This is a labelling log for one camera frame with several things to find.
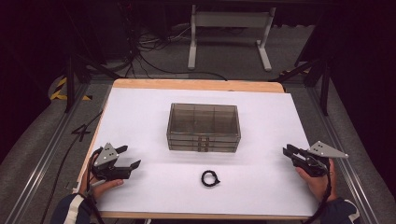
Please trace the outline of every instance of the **white metal stand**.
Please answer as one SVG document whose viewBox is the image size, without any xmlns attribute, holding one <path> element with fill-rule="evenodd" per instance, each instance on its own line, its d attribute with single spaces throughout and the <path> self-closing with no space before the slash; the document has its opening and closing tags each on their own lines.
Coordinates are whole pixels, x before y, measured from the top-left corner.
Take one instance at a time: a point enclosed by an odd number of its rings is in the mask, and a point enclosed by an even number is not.
<svg viewBox="0 0 396 224">
<path fill-rule="evenodd" d="M 257 40 L 257 48 L 262 57 L 265 71 L 271 71 L 271 64 L 265 51 L 265 42 L 271 29 L 276 8 L 272 7 L 269 12 L 208 12 L 196 11 L 195 5 L 191 11 L 191 45 L 189 56 L 189 69 L 195 68 L 197 51 L 196 27 L 249 27 L 264 28 L 262 40 Z"/>
</svg>

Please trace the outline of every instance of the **person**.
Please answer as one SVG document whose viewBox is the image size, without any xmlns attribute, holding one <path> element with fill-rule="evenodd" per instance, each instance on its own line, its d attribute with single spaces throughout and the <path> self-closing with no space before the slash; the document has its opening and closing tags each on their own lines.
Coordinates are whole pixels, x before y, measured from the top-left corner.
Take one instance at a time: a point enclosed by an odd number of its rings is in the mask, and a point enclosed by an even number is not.
<svg viewBox="0 0 396 224">
<path fill-rule="evenodd" d="M 321 224 L 360 224 L 359 210 L 355 204 L 337 196 L 335 188 L 335 168 L 333 160 L 330 160 L 330 174 L 332 192 L 327 199 L 326 206 L 323 213 L 320 216 Z M 309 189 L 314 194 L 319 202 L 322 201 L 323 195 L 327 188 L 328 179 L 327 176 L 323 177 L 311 177 L 300 167 L 295 168 L 297 174 L 307 183 Z M 121 179 L 112 180 L 105 182 L 93 189 L 94 199 L 99 199 L 107 190 L 113 189 L 123 184 Z M 57 223 L 77 223 L 77 224 L 88 224 L 90 223 L 90 217 L 92 214 L 91 208 L 88 206 L 88 201 L 84 197 L 84 192 L 87 185 L 87 171 L 81 180 L 81 186 L 78 193 L 71 194 L 63 198 L 55 208 L 51 221 L 51 224 Z M 170 223 L 170 220 L 153 220 L 151 223 Z M 190 223 L 189 221 L 179 220 L 174 221 L 176 223 Z M 210 223 L 218 223 L 221 221 L 211 221 Z"/>
</svg>

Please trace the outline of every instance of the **person's right hand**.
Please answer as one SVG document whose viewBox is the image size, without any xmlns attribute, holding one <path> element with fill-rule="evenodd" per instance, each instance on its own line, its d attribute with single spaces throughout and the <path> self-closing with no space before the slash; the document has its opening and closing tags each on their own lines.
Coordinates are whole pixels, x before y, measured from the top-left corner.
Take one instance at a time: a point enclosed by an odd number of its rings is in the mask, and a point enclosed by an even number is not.
<svg viewBox="0 0 396 224">
<path fill-rule="evenodd" d="M 324 175 L 321 177 L 311 177 L 309 174 L 306 173 L 306 171 L 303 168 L 296 167 L 295 169 L 297 173 L 300 175 L 300 177 L 306 181 L 309 189 L 315 195 L 317 200 L 321 202 L 327 188 L 327 182 L 328 182 L 327 176 Z M 335 190 L 335 168 L 334 168 L 334 161 L 332 159 L 330 159 L 330 180 L 332 182 L 332 193 L 327 199 L 327 202 L 337 199 L 337 194 Z"/>
</svg>

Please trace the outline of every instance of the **sleeve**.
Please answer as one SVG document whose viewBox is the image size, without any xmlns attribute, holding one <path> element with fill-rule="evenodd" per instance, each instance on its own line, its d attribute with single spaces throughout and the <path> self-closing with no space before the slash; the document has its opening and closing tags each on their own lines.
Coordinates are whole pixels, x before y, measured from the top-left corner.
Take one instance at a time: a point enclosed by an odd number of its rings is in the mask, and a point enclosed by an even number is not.
<svg viewBox="0 0 396 224">
<path fill-rule="evenodd" d="M 87 199 L 79 194 L 70 194 L 61 199 L 56 206 L 51 224 L 87 224 L 90 223 L 92 210 L 88 206 Z"/>
<path fill-rule="evenodd" d="M 320 217 L 321 224 L 360 224 L 360 213 L 355 204 L 338 198 L 327 203 Z"/>
</svg>

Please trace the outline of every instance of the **table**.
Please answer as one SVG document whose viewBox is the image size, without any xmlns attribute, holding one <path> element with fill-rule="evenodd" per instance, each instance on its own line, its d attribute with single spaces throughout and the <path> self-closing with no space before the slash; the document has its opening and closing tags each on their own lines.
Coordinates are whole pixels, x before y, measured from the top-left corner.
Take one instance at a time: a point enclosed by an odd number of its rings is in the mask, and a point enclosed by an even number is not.
<svg viewBox="0 0 396 224">
<path fill-rule="evenodd" d="M 166 126 L 174 101 L 237 105 L 242 138 L 236 153 L 170 151 Z M 291 96 L 278 83 L 116 80 L 84 164 L 106 142 L 129 147 L 116 166 L 142 162 L 100 199 L 103 217 L 304 219 L 317 209 L 282 154 L 287 143 L 309 145 Z M 209 169 L 221 181 L 213 189 L 201 183 Z"/>
</svg>

